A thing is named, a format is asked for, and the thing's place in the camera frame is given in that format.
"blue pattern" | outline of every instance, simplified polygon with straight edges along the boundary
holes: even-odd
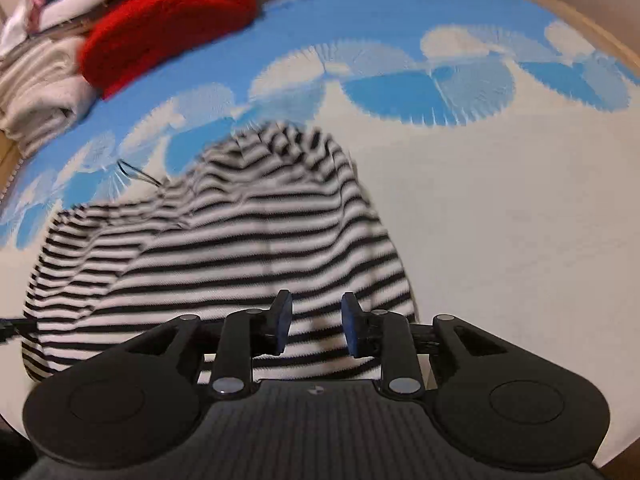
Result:
[[[640,78],[601,52],[563,52],[545,35],[551,24],[557,37],[556,18],[525,0],[274,0],[254,26],[140,78],[23,165],[0,247],[29,247],[54,208],[118,199],[130,185],[118,158],[160,160],[156,171],[176,176],[229,132],[313,120],[330,85],[359,114],[425,132],[453,134],[508,108],[516,65],[573,102],[626,109]]]

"black and white striped fabric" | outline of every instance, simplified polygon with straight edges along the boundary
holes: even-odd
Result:
[[[22,354],[37,379],[185,313],[221,319],[294,301],[286,351],[256,378],[380,373],[348,356],[340,298],[413,319],[400,259],[350,160],[327,134],[287,124],[206,149],[148,200],[60,212],[31,276],[25,314],[40,334]]]

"pink fabric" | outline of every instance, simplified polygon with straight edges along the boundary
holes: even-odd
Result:
[[[33,34],[40,30],[40,15],[46,3],[47,0],[28,0],[27,34]]]

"bed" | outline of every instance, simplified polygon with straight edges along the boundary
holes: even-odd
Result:
[[[149,192],[118,159],[161,180],[229,131],[320,126],[356,162],[419,319],[450,312],[593,381],[611,408],[596,464],[616,456],[640,435],[637,58],[553,0],[265,1],[21,165],[0,204],[0,316],[20,315],[53,211]],[[0,364],[21,430],[17,344]]]

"stack of clothes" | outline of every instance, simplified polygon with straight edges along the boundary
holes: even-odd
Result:
[[[98,96],[257,13],[256,0],[23,0],[0,34],[0,129],[30,156]]]

